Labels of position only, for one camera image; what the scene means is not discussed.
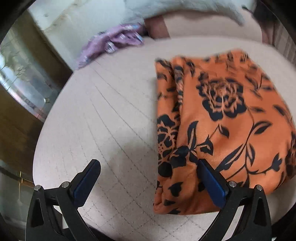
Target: blue gripper pad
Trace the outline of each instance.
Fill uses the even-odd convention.
[[[81,173],[82,179],[73,191],[73,204],[82,207],[101,172],[101,164],[98,160],[92,160],[86,169]]]
[[[201,160],[197,163],[197,176],[203,182],[213,203],[222,209],[226,203],[226,192]]]

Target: white blanket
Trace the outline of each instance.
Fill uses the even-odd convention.
[[[144,23],[145,18],[180,9],[216,12],[244,24],[244,18],[232,0],[125,0],[123,23]]]

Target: pink fabric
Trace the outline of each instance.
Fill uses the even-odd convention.
[[[82,48],[77,60],[78,69],[88,65],[93,59],[107,52],[113,53],[125,46],[135,46],[144,43],[141,35],[145,28],[141,24],[120,24],[105,32],[94,35]]]

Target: metal screw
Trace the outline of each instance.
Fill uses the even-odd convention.
[[[262,191],[263,190],[263,187],[261,185],[257,185],[256,188],[259,190],[259,191]]]
[[[40,185],[36,185],[36,186],[34,187],[34,190],[35,190],[35,191],[39,191],[39,190],[40,190],[40,188],[41,188],[41,186],[40,186]]]
[[[232,188],[235,188],[237,186],[237,183],[234,181],[230,181],[229,186],[231,186]]]
[[[62,183],[62,188],[67,188],[70,185],[69,182],[63,182]]]

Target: orange floral cloth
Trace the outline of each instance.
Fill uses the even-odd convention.
[[[206,159],[227,181],[269,194],[296,174],[291,114],[263,70],[241,50],[156,61],[158,178],[154,212],[218,210],[197,177]]]

